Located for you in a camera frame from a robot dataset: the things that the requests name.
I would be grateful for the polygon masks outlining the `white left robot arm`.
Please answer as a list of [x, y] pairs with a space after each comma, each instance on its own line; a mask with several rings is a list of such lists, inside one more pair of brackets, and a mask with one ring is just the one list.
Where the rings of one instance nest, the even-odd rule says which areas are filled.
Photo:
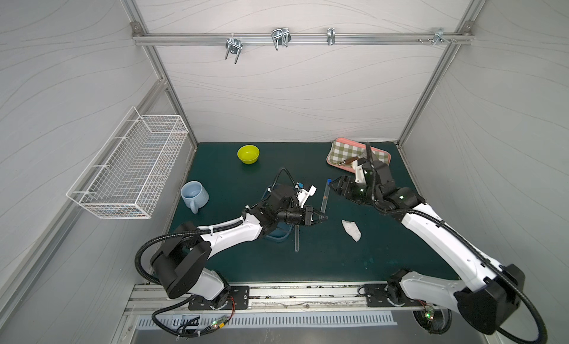
[[207, 269], [207, 261], [238, 244], [267, 237], [281, 223], [313, 226], [326, 221], [323, 212], [307, 204], [316, 191], [315, 186], [275, 180], [265, 197], [245, 207], [236, 219], [200, 227], [186, 222], [174, 233], [148, 240], [135, 254], [135, 269], [148, 282], [162, 286], [170, 299], [189, 294], [221, 308], [231, 287], [218, 272]]

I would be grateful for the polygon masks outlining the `test tube with blue cap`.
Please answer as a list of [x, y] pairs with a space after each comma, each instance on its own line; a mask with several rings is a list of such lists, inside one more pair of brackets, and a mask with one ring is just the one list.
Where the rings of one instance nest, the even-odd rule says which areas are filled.
[[327, 179], [326, 182], [326, 186], [324, 189], [324, 193], [323, 193], [323, 197], [322, 197], [322, 203], [321, 203], [321, 207], [320, 207], [320, 212], [321, 213], [325, 213], [326, 209], [327, 209], [327, 202], [328, 202], [328, 198], [329, 198], [329, 194], [330, 194], [330, 184], [332, 183], [332, 179]]

